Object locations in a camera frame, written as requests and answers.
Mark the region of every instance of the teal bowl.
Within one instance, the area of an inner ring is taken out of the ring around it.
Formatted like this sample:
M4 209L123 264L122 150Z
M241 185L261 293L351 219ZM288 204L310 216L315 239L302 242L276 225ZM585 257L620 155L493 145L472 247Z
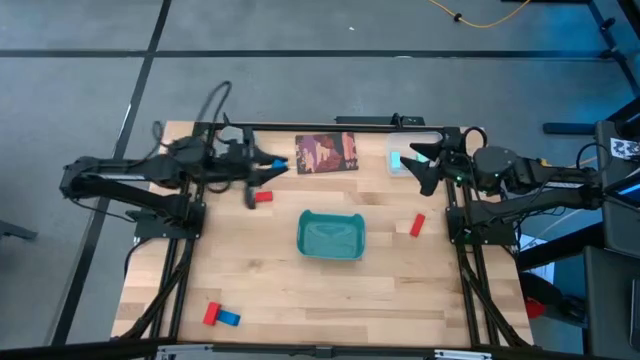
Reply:
M364 218L314 214L305 210L298 222L298 250L304 256L331 260L357 260L365 246Z

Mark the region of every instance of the red block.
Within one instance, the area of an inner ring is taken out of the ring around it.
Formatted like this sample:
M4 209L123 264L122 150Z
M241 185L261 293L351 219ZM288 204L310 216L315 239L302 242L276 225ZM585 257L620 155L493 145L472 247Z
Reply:
M256 193L256 202L273 201L273 193L271 191L264 191Z
M413 222L413 226L411 227L411 231L409 232L409 234L411 234L411 236L413 237L417 237L418 235L420 235L422 224L424 224L424 215L416 215L416 220Z
M203 324L207 325L215 325L216 320L218 319L218 314L220 313L220 304L210 302L207 307L207 313L204 314L204 319L202 320Z

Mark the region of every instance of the yellow cable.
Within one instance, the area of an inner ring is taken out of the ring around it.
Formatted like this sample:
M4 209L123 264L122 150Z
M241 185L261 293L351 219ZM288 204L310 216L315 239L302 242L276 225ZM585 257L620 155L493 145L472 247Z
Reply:
M436 5L437 7L439 7L440 9L444 10L447 14L451 15L452 17L455 18L456 13L454 13L453 11L449 10L446 6L440 4L439 2L435 1L435 0L429 0L433 5ZM467 20L465 20L462 16L460 17L460 22L466 25L469 25L471 27L474 27L476 29L488 29L490 27L496 26L504 21L509 20L513 15L517 14L518 11L522 10L523 7L525 7L528 3L530 3L531 0L526 0L525 2L522 3L522 5L520 5L517 9L513 10L513 12L505 17L503 17L502 19L493 22L491 24L487 24L487 25L476 25L473 23L468 22Z

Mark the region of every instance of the blue block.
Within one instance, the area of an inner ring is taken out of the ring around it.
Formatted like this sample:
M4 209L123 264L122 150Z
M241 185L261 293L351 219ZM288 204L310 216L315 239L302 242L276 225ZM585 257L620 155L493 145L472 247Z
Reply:
M240 323L240 315L220 310L220 313L218 314L218 321L231 326L238 326Z
M277 169L277 168L281 168L281 167L287 167L287 162L286 161L280 161L280 160L274 160L273 164L271 165L272 168Z
M400 161L400 153L392 152L391 153L391 168L394 170L402 169L402 162Z

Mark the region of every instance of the wooden tabletop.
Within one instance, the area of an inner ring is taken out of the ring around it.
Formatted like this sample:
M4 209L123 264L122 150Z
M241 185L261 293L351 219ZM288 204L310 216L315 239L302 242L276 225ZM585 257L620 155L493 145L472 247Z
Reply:
M164 141L188 136L192 129L192 122L169 122ZM291 170L263 187L273 191L273 202L247 209L240 185L205 196L207 220L194 250L179 340L468 347L460 273L446 230L445 187L424 197L413 178L390 177L387 134L355 135L357 171L298 175L294 137L299 134L256 133L264 151L289 158ZM479 144L479 138L469 137L470 149ZM361 214L367 228L362 259L302 256L296 233L306 209ZM418 213L426 220L420 236L412 238L409 230ZM157 293L167 243L152 240L132 256L113 335L128 330ZM483 248L494 302L531 343L512 258L500 247ZM240 314L240 325L202 324L211 301ZM163 334L172 303L170 299L165 311ZM477 299L476 310L486 343Z

